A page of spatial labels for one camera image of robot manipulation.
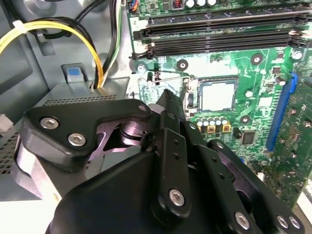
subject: silver screw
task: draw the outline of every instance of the silver screw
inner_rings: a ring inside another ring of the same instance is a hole
[[[278,220],[279,224],[280,224],[283,228],[288,228],[288,223],[286,222],[286,220],[285,220],[282,216],[278,215],[278,216],[276,216],[276,217],[277,217],[277,220]]]
[[[223,149],[223,145],[222,145],[220,142],[217,142],[216,145],[217,145],[219,148]]]
[[[190,123],[190,127],[192,128],[192,129],[196,129],[196,126],[195,126],[195,124],[193,124],[193,123]]]
[[[54,118],[43,118],[40,124],[45,129],[56,129],[59,126],[59,122]]]
[[[79,133],[73,133],[68,136],[68,141],[73,146],[84,146],[86,143],[86,138]]]
[[[298,221],[292,217],[292,216],[289,216],[289,220],[291,221],[291,223],[293,224],[293,226],[297,229],[300,229],[300,224],[298,223]]]
[[[145,71],[146,71],[146,68],[143,64],[139,64],[139,66],[137,66],[137,72],[144,73]]]
[[[184,205],[184,196],[183,196],[183,194],[179,190],[171,189],[169,191],[169,197],[170,197],[170,200],[176,206],[183,206]]]
[[[138,107],[139,107],[139,109],[142,110],[142,111],[147,111],[146,107],[143,106],[143,105],[139,105]]]
[[[235,219],[243,229],[248,230],[250,228],[248,219],[241,212],[235,213]]]

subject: chip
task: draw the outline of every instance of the chip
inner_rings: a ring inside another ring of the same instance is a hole
[[[254,143],[255,132],[244,132],[242,137],[242,145],[251,145]]]
[[[162,4],[162,8],[163,8],[165,11],[169,11],[169,3],[163,3],[163,4]]]
[[[215,133],[215,126],[208,126],[208,133]]]
[[[273,73],[273,74],[279,74],[279,73],[281,73],[281,68],[280,68],[280,67],[274,67],[272,73]]]
[[[203,79],[199,82],[199,108],[202,112],[234,109],[236,76]]]

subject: blue pcie slot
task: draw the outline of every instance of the blue pcie slot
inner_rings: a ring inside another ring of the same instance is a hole
[[[296,85],[298,82],[298,75],[292,72],[290,72],[290,74],[292,78],[283,87],[283,90],[282,90],[282,93],[281,93],[281,96],[277,105],[277,109],[274,115],[274,119],[271,125],[270,133],[269,133],[267,144],[266,144],[268,151],[273,151],[274,149],[278,130],[282,123],[289,97],[296,89]]]

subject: cable tie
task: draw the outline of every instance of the cable tie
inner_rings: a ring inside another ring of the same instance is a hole
[[[18,29],[21,33],[26,34],[27,33],[27,29],[25,27],[25,24],[20,21],[20,20],[16,20],[13,22],[13,25],[16,29]]]

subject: yellow wire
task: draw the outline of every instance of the yellow wire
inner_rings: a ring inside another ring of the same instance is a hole
[[[97,55],[96,51],[94,50],[94,48],[92,47],[92,45],[89,43],[89,41],[83,35],[81,35],[78,31],[76,31],[75,29],[73,29],[67,25],[57,23],[57,22],[52,22],[52,21],[45,21],[45,20],[25,23],[24,28],[27,32],[31,31],[31,30],[35,30],[35,29],[44,29],[44,28],[61,29],[61,30],[71,32],[72,34],[75,34],[77,37],[79,37],[83,41],[83,43],[85,43],[85,45],[90,50],[92,56],[94,57],[94,61],[97,65],[97,73],[98,73],[97,88],[99,88],[101,86],[103,79],[104,79],[104,71],[102,68],[101,60],[98,57],[98,55]],[[8,44],[10,44],[15,38],[17,38],[21,34],[23,34],[23,31],[19,28],[14,28],[10,32],[5,34],[0,39],[0,54],[8,46]]]

